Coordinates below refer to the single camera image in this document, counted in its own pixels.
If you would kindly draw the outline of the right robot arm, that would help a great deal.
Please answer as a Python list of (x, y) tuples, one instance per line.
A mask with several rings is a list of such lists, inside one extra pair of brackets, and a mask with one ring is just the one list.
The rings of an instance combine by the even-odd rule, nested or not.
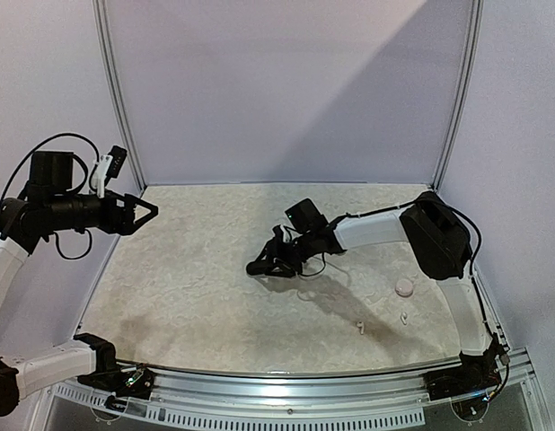
[(285, 212), (290, 224), (279, 224), (259, 256), (247, 264), (251, 277), (301, 277), (314, 256), (341, 255), (369, 245), (406, 242), (422, 273), (434, 280), (453, 316), (460, 341), (460, 365), (428, 372), (430, 399), (474, 394), (490, 404), (505, 389), (507, 351), (489, 324), (475, 280), (474, 261), (482, 235), (461, 211), (427, 190), (410, 202), (362, 214), (346, 213), (328, 220), (305, 198)]

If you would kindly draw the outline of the black oval charging case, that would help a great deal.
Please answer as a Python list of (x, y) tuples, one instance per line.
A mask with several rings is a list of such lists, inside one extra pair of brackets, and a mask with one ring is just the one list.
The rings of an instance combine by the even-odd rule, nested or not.
[(246, 265), (246, 273), (249, 276), (256, 277), (267, 275), (268, 271), (273, 268), (271, 262), (267, 262), (265, 260), (261, 261), (252, 261)]

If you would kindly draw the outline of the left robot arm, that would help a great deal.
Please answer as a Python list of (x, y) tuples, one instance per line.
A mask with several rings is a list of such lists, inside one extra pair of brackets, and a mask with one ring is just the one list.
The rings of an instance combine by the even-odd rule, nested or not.
[[(119, 176), (127, 158), (113, 146), (84, 172), (82, 193), (73, 184), (73, 167), (81, 164), (72, 152), (37, 151), (30, 156), (30, 172), (20, 194), (0, 202), (0, 310), (6, 294), (40, 242), (60, 244), (65, 231), (91, 235), (94, 229), (129, 236), (158, 214), (156, 206), (131, 194), (107, 188)], [(11, 414), (34, 392), (75, 378), (80, 384), (109, 394), (106, 406), (119, 400), (149, 400), (155, 374), (145, 365), (119, 365), (115, 346), (91, 333), (46, 347), (25, 357), (0, 356), (0, 417)]]

